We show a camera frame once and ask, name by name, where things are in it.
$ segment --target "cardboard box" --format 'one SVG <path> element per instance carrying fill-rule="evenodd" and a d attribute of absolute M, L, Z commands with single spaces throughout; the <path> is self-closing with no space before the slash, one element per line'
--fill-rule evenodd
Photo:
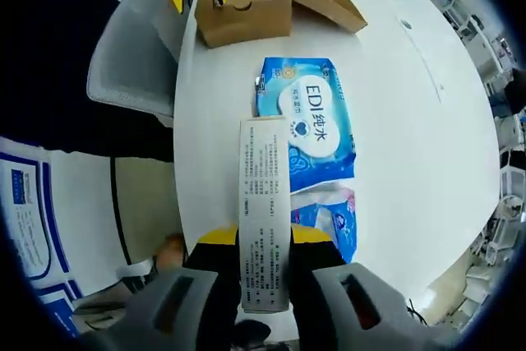
<path fill-rule="evenodd" d="M 197 0 L 196 20 L 210 48 L 290 35 L 293 2 L 325 16 L 351 33 L 367 25 L 350 0 Z"/>
<path fill-rule="evenodd" d="M 238 234 L 245 311 L 288 310 L 284 283 L 291 233 L 288 128 L 285 117 L 241 122 Z"/>

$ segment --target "gray chair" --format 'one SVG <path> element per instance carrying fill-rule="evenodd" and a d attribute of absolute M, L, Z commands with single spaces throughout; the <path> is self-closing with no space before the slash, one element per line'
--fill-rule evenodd
<path fill-rule="evenodd" d="M 88 97 L 171 118 L 186 22 L 171 0 L 123 0 L 91 58 Z"/>

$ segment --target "white table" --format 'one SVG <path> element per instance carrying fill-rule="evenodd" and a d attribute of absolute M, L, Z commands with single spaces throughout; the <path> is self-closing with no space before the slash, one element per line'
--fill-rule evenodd
<path fill-rule="evenodd" d="M 191 11 L 173 128 L 182 228 L 191 251 L 237 222 L 239 122 L 252 116 L 263 59 L 330 58 L 358 156 L 355 259 L 410 296 L 460 257 L 498 202 L 495 125 L 468 52 L 429 0 L 352 1 L 369 23 L 356 35 L 295 10 L 290 37 L 216 49 Z"/>

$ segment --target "wet wipes package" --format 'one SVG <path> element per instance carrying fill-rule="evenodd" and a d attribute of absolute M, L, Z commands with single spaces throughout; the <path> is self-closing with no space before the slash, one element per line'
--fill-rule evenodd
<path fill-rule="evenodd" d="M 335 187 L 325 191 L 300 192 L 291 196 L 292 224 L 317 228 L 327 233 L 349 263 L 357 246 L 354 191 Z"/>
<path fill-rule="evenodd" d="M 354 177 L 353 134 L 335 67 L 326 58 L 266 58 L 259 116 L 288 120 L 291 192 Z"/>

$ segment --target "round table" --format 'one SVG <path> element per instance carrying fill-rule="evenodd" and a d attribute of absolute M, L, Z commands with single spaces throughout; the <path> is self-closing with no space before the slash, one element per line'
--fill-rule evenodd
<path fill-rule="evenodd" d="M 354 260 L 408 296 L 478 235 L 499 198 L 499 151 L 468 52 L 429 0 L 352 0 L 355 35 L 295 7 L 290 37 L 208 49 L 193 3 L 174 106 L 174 168 L 189 251 L 238 221 L 238 135 L 265 57 L 329 58 L 356 144 Z"/>

